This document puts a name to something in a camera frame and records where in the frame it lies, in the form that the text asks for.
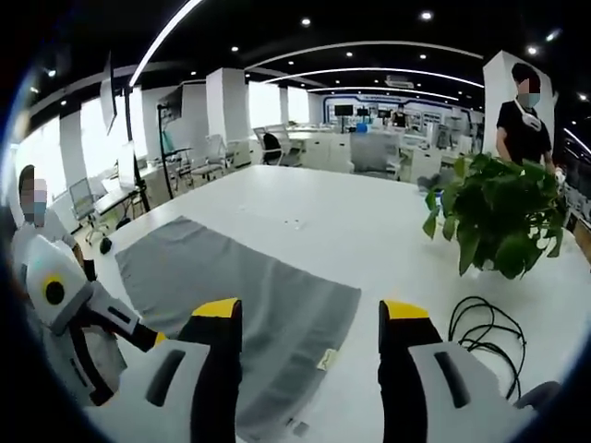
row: potted plant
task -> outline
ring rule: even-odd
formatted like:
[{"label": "potted plant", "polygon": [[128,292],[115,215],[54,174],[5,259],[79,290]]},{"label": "potted plant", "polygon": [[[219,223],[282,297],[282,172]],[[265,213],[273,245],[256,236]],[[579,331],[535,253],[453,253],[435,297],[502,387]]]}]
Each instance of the potted plant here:
[{"label": "potted plant", "polygon": [[443,236],[450,241],[455,235],[460,244],[460,275],[470,265],[491,266],[514,279],[531,270],[550,244],[548,257],[559,255],[564,215],[556,179],[542,165],[479,154],[467,170],[464,158],[453,169],[457,177],[426,197],[430,214],[423,231],[433,238],[441,211]]}]

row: window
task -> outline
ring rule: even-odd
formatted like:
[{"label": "window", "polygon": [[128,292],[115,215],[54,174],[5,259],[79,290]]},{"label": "window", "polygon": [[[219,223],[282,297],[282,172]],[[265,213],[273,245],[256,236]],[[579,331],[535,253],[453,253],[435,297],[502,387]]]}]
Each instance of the window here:
[{"label": "window", "polygon": [[28,164],[35,166],[35,175],[47,181],[47,203],[66,192],[66,175],[59,145],[59,117],[32,132],[15,149],[17,180]]},{"label": "window", "polygon": [[[117,117],[107,136],[103,121],[101,99],[82,103],[80,127],[82,131],[82,152],[88,177],[96,177],[114,167],[120,149],[127,143],[126,105],[124,97],[115,97]],[[134,137],[136,156],[147,155],[144,133],[141,90],[134,89],[129,96],[131,132]]]},{"label": "window", "polygon": [[281,123],[279,88],[276,85],[249,82],[248,114],[250,127],[279,125]]},{"label": "window", "polygon": [[308,123],[310,121],[310,107],[308,104],[308,92],[300,88],[287,87],[287,104],[289,120],[296,123]]}]

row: ceiling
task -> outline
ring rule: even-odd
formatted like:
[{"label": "ceiling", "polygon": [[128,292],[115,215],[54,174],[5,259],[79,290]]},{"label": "ceiling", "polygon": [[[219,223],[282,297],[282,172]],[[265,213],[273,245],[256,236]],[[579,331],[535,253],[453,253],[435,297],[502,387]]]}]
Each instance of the ceiling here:
[{"label": "ceiling", "polygon": [[[185,0],[91,0],[62,20],[54,46],[40,59],[39,66],[55,68],[57,75],[39,76],[35,102],[73,81],[103,70],[109,52],[115,67],[135,65],[155,36]],[[515,54],[550,75],[560,94],[557,105],[559,125],[571,125],[582,138],[591,140],[591,103],[581,102],[578,93],[591,96],[590,66],[585,54],[585,17],[568,2],[456,1],[392,2],[372,0],[351,4],[336,0],[204,0],[175,28],[151,59],[184,61],[185,67],[164,73],[144,73],[139,82],[156,86],[205,78],[221,66],[249,67],[272,57],[321,45],[342,42],[406,41],[447,46],[479,54],[465,54],[421,46],[354,45],[308,52],[263,63],[259,67],[285,74],[344,67],[389,67],[423,70],[483,83],[482,66],[499,50]],[[433,19],[419,19],[429,10]],[[308,27],[301,24],[309,18]],[[561,35],[552,42],[546,36],[553,30]],[[538,53],[526,53],[527,45]],[[231,47],[239,50],[232,52]],[[250,80],[274,76],[250,72]],[[307,77],[327,87],[359,87],[364,90],[385,87],[389,73],[348,72]],[[459,98],[459,103],[477,109],[484,104],[484,90],[457,81],[410,74],[406,78],[418,90]],[[300,79],[283,80],[280,86],[301,84]],[[318,86],[306,85],[307,89]]]}]

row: gray towel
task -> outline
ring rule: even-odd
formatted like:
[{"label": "gray towel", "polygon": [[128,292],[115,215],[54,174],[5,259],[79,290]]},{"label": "gray towel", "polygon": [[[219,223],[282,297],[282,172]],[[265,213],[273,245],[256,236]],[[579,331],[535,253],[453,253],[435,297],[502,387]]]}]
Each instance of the gray towel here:
[{"label": "gray towel", "polygon": [[276,438],[313,395],[317,368],[339,350],[360,290],[326,281],[180,217],[116,256],[133,306],[147,326],[174,337],[192,311],[229,297],[242,300],[243,380],[237,434]]}]

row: curved light strip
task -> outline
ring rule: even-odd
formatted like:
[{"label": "curved light strip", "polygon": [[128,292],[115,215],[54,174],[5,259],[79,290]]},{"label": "curved light strip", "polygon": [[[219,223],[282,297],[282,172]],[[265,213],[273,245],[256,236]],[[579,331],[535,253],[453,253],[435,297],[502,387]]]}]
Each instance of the curved light strip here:
[{"label": "curved light strip", "polygon": [[173,31],[173,29],[176,28],[176,25],[178,25],[180,21],[183,18],[185,18],[187,14],[191,12],[195,8],[195,6],[197,6],[202,1],[203,0],[188,0],[188,2],[186,2],[185,5],[178,10],[175,16],[172,17],[171,20],[166,24],[164,29],[160,31],[160,34],[158,34],[156,40],[154,40],[154,42],[151,44],[150,48],[148,49],[148,52],[144,54],[143,58],[141,59],[141,62],[139,62],[136,72],[134,72],[133,76],[131,76],[131,80],[129,80],[130,88],[133,88],[133,86],[136,84],[136,81],[138,81],[141,71],[144,70],[144,67],[146,67],[151,57],[156,52],[156,50],[160,47],[161,44],[163,44],[164,39],[168,37],[168,34],[170,34]]},{"label": "curved light strip", "polygon": [[564,128],[564,132],[566,132],[569,136],[574,138],[579,145],[581,145],[583,148],[585,148],[587,150],[587,152],[589,152],[591,154],[591,149],[588,148],[585,143],[583,143],[581,140],[579,140],[575,134],[573,134],[571,131],[569,131],[566,127]]},{"label": "curved light strip", "polygon": [[435,92],[425,92],[423,90],[401,90],[398,88],[380,88],[378,86],[340,86],[337,88],[316,88],[315,90],[307,90],[308,92],[323,92],[326,90],[387,90],[388,92],[406,92],[407,94],[423,94],[430,97],[440,97],[442,99],[454,100],[458,102],[460,99],[456,97],[449,97],[447,95],[436,94]]},{"label": "curved light strip", "polygon": [[301,74],[292,74],[289,76],[272,78],[270,80],[265,80],[262,83],[272,83],[274,81],[287,80],[289,78],[294,78],[294,77],[317,76],[318,74],[331,74],[331,73],[335,73],[335,72],[357,72],[357,71],[404,72],[406,74],[421,74],[424,76],[433,76],[433,77],[439,77],[439,78],[447,78],[448,80],[460,81],[462,83],[466,83],[468,85],[472,85],[472,86],[476,86],[476,87],[484,89],[484,85],[481,85],[479,83],[475,83],[474,81],[465,80],[463,78],[446,76],[445,74],[438,74],[437,72],[417,71],[415,69],[401,69],[401,68],[397,68],[397,67],[343,67],[343,68],[339,68],[339,69],[323,69],[321,71],[302,72]]},{"label": "curved light strip", "polygon": [[480,60],[484,59],[484,56],[475,53],[469,53],[468,51],[464,51],[462,49],[452,48],[450,46],[442,46],[440,44],[432,44],[432,43],[421,43],[421,42],[407,42],[402,40],[383,40],[383,41],[367,41],[367,42],[346,42],[346,43],[336,43],[336,44],[326,44],[324,46],[316,46],[314,48],[303,49],[301,51],[295,51],[289,54],[277,55],[276,57],[269,58],[262,62],[255,63],[254,65],[246,67],[246,69],[252,69],[253,67],[265,65],[270,62],[275,62],[277,60],[282,60],[287,57],[293,57],[294,55],[300,54],[307,54],[307,53],[314,53],[316,51],[324,51],[326,49],[334,49],[334,48],[346,48],[348,46],[369,46],[369,45],[386,45],[386,44],[395,44],[399,46],[419,46],[421,48],[432,48],[432,49],[441,49],[442,51],[449,51],[451,53],[457,53],[461,55],[468,55],[469,57],[479,58]]}]

